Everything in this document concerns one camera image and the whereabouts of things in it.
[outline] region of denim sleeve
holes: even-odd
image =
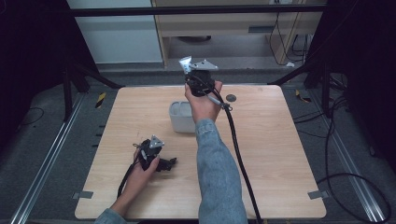
[[[195,125],[200,223],[248,223],[238,168],[211,119]]]
[[[125,219],[110,208],[107,208],[94,222],[94,224],[126,224]]]

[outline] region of black handheld device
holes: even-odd
[[[160,154],[163,149],[163,141],[157,138],[155,135],[151,136],[151,140],[146,139],[139,147],[138,159],[142,165],[143,170],[147,170],[151,165],[151,162]],[[176,163],[177,158],[171,160],[160,159],[160,163],[157,166],[157,172],[162,170],[170,171],[172,166]]]
[[[215,88],[215,80],[207,70],[192,70],[186,75],[186,83],[196,97],[205,96]]]

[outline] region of small round object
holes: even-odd
[[[235,95],[232,95],[232,94],[228,94],[228,95],[225,97],[225,99],[226,99],[228,102],[235,102],[235,101],[236,101],[236,96],[235,96]]]

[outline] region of fingers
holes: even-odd
[[[149,165],[149,168],[146,170],[146,172],[149,172],[150,174],[154,173],[159,163],[160,163],[160,155],[157,155],[157,157]]]
[[[187,83],[184,84],[184,89],[185,89],[184,96],[186,96],[186,98],[188,100],[190,100],[190,98],[192,97],[192,93],[191,93],[190,86]]]
[[[134,161],[137,160],[136,157],[138,156],[138,153],[139,153],[139,152],[140,152],[140,148],[137,147],[136,150],[134,151]],[[140,162],[138,162],[138,163],[135,165],[135,167],[136,167],[136,166],[138,167],[138,169],[143,169],[143,168],[142,168],[142,164],[140,164]]]
[[[218,92],[221,92],[222,82],[215,81],[215,88],[216,88],[216,90],[218,90]]]

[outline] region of wrist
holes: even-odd
[[[213,130],[215,127],[216,124],[212,119],[200,119],[195,124],[195,133],[201,135],[206,131]]]
[[[120,216],[125,217],[133,201],[133,197],[121,194],[121,196],[113,203],[113,205],[111,205],[110,208],[117,212]]]
[[[197,124],[199,121],[205,120],[205,119],[210,119],[210,120],[212,120],[213,122],[215,122],[215,121],[216,121],[216,118],[212,118],[212,117],[213,117],[213,116],[211,116],[211,115],[209,114],[209,115],[204,115],[204,116],[193,116],[193,119],[194,119],[195,124]]]

